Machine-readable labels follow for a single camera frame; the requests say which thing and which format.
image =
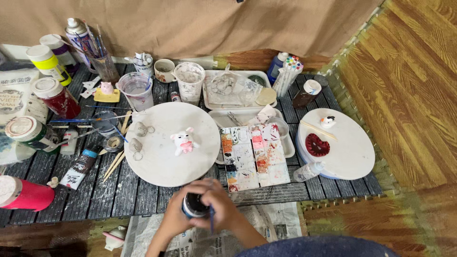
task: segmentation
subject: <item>table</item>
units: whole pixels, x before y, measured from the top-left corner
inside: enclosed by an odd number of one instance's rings
[[[6,62],[0,66],[0,70],[16,70],[22,68],[33,68],[30,63]],[[116,64],[119,75],[135,71],[133,64]],[[124,96],[121,96],[119,103],[94,102],[92,97],[84,99],[80,96],[85,88],[82,82],[92,80],[96,77],[88,71],[86,66],[81,65],[80,69],[73,74],[73,81],[68,85],[69,91],[75,96],[82,106],[79,118],[88,118],[96,112],[110,110],[109,108],[86,107],[85,105],[99,105],[106,107],[129,107]],[[295,135],[301,117],[315,108],[324,107],[341,111],[340,106],[335,100],[329,87],[315,101],[307,106],[306,110],[295,110],[292,107],[292,98],[299,90],[298,85],[311,79],[312,75],[299,75],[294,85],[289,89],[288,94],[283,98],[278,98],[278,105],[275,107],[280,110],[290,126],[292,140],[295,143]],[[154,104],[170,102],[170,93],[178,91],[176,82],[170,84],[161,83],[154,80],[153,96]],[[203,96],[200,99],[200,108],[205,108]],[[118,115],[124,115],[126,110],[114,109]],[[49,112],[48,120],[58,119],[57,115]],[[57,129],[60,136],[65,129]],[[84,133],[86,128],[78,129]],[[91,145],[101,140],[98,133],[93,133],[88,137],[79,139],[76,152],[80,153],[85,146]],[[61,178],[73,163],[77,155],[52,155],[35,153],[33,157],[24,160],[22,163],[8,167],[5,175],[15,176],[28,181],[46,184],[52,177]],[[46,209],[33,212],[30,210],[8,210],[0,209],[0,227],[5,225],[22,225],[31,223],[55,223],[59,221],[78,221],[78,220],[101,220],[109,217],[129,217],[134,215],[152,215],[163,213],[171,195],[179,190],[179,187],[158,187],[149,184],[139,178],[124,160],[113,172],[110,178],[103,183],[103,174],[114,160],[115,154],[105,154],[97,158],[90,173],[80,184],[78,190],[68,194],[61,190],[56,190],[53,203]],[[336,198],[351,198],[354,196],[378,195],[382,194],[376,177],[371,172],[364,178],[353,181],[332,180],[325,177],[315,177],[305,183],[298,183],[293,179],[294,170],[303,166],[303,161],[295,154],[287,158],[287,167],[291,178],[290,184],[263,187],[231,193],[230,197],[236,205],[252,205],[266,203],[281,203],[304,200],[322,200]],[[225,168],[223,165],[214,164],[212,169],[203,177],[214,177],[219,179],[224,186],[227,186]]]

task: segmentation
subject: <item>purple paint jar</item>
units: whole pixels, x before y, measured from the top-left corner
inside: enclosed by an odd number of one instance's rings
[[[40,44],[51,48],[52,52],[57,57],[59,64],[64,65],[67,72],[77,71],[80,64],[74,60],[73,56],[68,51],[68,46],[59,39],[62,39],[62,37],[57,34],[49,34],[40,38]]]

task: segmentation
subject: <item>round white board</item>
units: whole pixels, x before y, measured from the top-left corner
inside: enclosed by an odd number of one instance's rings
[[[325,129],[321,127],[320,119],[327,116],[335,116],[336,124]],[[298,137],[306,154],[305,158],[311,162],[325,161],[324,172],[327,177],[354,180],[370,173],[375,161],[373,145],[365,131],[354,120],[339,111],[326,108],[314,109],[302,120],[332,133],[338,139],[335,141],[302,124],[298,127]],[[308,153],[304,142],[311,133],[330,144],[329,154],[315,157]]]
[[[214,164],[221,145],[219,129],[213,118],[204,110],[183,102],[167,102],[153,106],[145,114],[133,118],[126,139],[138,139],[143,144],[139,161],[125,144],[125,157],[132,170],[145,181],[161,187],[188,184],[204,175]],[[153,126],[155,132],[138,137],[134,132],[136,122]],[[192,152],[175,156],[176,146],[170,136],[193,127],[193,139],[200,145]]]

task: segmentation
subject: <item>newspaper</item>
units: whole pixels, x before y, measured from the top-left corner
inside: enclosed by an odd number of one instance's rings
[[[253,205],[238,210],[268,242],[302,236],[295,202]],[[163,214],[132,217],[121,257],[143,257],[162,218]],[[193,228],[174,237],[165,256],[232,257],[241,251],[243,247],[227,230],[211,236],[210,231]]]

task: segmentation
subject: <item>pink bottle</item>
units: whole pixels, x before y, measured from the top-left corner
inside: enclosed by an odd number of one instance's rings
[[[54,200],[54,190],[11,176],[0,176],[0,208],[46,209]]]

